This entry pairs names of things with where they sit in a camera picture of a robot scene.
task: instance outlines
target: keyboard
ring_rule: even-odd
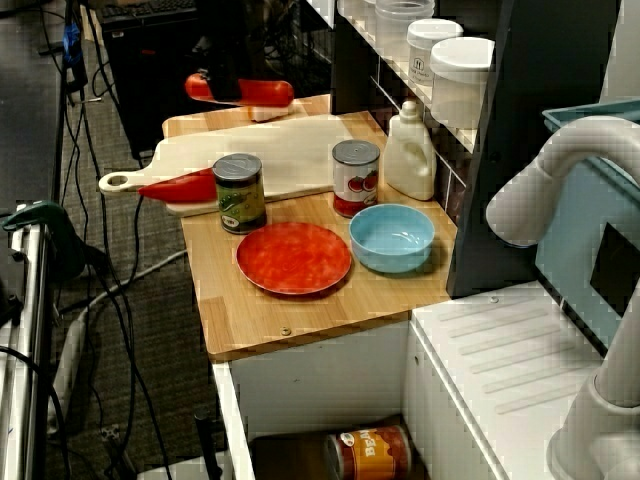
[[[130,5],[106,5],[98,11],[100,24],[108,30],[194,18],[195,0],[151,0]]]

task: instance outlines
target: dish soap bottle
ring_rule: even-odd
[[[436,153],[416,103],[411,100],[404,102],[400,114],[391,118],[382,168],[385,181],[396,190],[416,200],[433,197]]]

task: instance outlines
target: green can label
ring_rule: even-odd
[[[262,182],[242,188],[216,185],[222,223],[231,230],[242,230],[243,224],[265,214]]]

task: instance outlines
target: baked beans can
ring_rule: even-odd
[[[335,480],[405,480],[411,472],[409,437],[401,426],[329,435],[326,447]]]

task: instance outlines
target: shelf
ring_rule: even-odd
[[[339,14],[342,15],[365,39],[365,41],[375,50],[375,52],[384,60],[387,65],[400,77],[400,79],[409,87],[409,90],[420,99],[427,110],[431,109],[431,87],[418,85],[409,80],[409,62],[396,62],[394,60],[384,58],[380,55],[380,50],[376,48],[376,38],[371,32],[375,31],[375,10],[368,5],[364,6],[364,0],[342,0],[339,2]],[[459,129],[446,127],[456,139],[467,149],[473,152],[473,146],[476,142],[477,129]]]

